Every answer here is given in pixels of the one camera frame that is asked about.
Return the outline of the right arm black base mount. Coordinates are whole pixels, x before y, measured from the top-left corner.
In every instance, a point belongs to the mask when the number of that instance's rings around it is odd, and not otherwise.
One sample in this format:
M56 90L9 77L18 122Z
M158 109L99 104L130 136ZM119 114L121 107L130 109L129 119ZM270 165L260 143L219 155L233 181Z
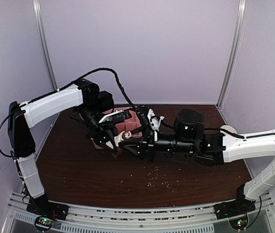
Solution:
M230 218L246 214L256 209L255 202L245 198L235 199L233 201L222 202L214 205L214 212L217 219Z

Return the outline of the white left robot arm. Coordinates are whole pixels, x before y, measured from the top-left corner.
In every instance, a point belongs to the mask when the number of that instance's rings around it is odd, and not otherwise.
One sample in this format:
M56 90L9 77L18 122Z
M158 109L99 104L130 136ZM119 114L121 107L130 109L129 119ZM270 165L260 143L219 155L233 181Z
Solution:
M49 201L42 196L44 187L35 162L35 141L30 129L41 121L69 108L75 108L89 132L88 139L102 148L117 153L116 125L131 118L129 110L107 113L113 107L111 93L100 91L99 86L87 79L73 81L67 87L50 92L31 101L12 102L9 106L8 136L12 146L12 157L19 167L20 178L29 195L32 206L40 215L52 211Z

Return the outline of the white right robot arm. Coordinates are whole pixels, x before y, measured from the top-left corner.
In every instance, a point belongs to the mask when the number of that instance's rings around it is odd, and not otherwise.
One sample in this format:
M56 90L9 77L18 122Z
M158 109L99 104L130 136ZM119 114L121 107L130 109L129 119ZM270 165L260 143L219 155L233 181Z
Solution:
M207 128L205 117L197 111L182 109L171 127L173 133L160 133L162 118L136 110L142 124L142 137L121 142L119 146L140 159L154 160L156 153L184 154L205 166L217 166L237 160L272 156L271 164L260 175L237 189L231 211L241 214L262 193L275 184L275 129L260 133L237 134L226 126Z

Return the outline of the beige brown striped sock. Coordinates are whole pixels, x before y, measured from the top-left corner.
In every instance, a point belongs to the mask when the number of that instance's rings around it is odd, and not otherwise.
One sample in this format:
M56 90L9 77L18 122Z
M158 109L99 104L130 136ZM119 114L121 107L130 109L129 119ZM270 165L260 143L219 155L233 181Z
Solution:
M118 136L114 137L113 141L115 146L112 144L111 141L106 142L106 146L108 148L116 149L116 152L112 152L112 155L114 158L117 158L122 153L122 150L119 148L119 143L129 140L131 139L131 137L132 137L131 131L122 131Z

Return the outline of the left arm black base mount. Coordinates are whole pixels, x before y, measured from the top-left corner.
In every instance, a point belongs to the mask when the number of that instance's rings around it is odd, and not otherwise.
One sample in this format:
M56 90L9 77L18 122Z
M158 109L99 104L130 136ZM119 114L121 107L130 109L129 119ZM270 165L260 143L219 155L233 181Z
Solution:
M50 219L66 220L68 213L68 205L49 201L47 194L33 198L29 196L27 204L27 212L34 213L40 216L46 216Z

